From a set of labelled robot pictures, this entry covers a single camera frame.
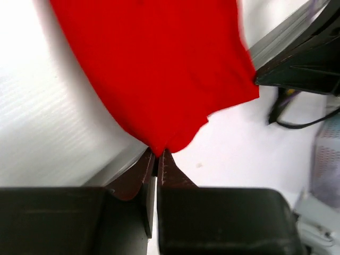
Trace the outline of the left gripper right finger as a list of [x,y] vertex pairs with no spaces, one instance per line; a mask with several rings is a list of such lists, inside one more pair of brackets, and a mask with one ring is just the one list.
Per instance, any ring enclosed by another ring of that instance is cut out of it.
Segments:
[[157,184],[161,254],[305,254],[286,199],[266,188],[200,188],[165,150]]

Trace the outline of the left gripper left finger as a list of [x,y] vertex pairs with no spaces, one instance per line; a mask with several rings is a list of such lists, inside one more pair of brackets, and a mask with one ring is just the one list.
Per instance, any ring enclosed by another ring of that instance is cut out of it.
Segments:
[[155,156],[106,186],[2,188],[1,254],[146,254]]

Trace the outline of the red cloth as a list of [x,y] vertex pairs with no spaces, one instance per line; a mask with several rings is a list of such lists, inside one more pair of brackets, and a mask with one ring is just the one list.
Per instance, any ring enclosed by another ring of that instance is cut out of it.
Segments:
[[92,87],[156,156],[259,97],[237,1],[51,1]]

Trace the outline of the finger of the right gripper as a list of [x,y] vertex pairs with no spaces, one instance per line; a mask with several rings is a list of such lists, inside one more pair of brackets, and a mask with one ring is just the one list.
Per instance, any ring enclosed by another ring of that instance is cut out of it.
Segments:
[[339,1],[329,1],[301,35],[262,66],[255,83],[338,96]]

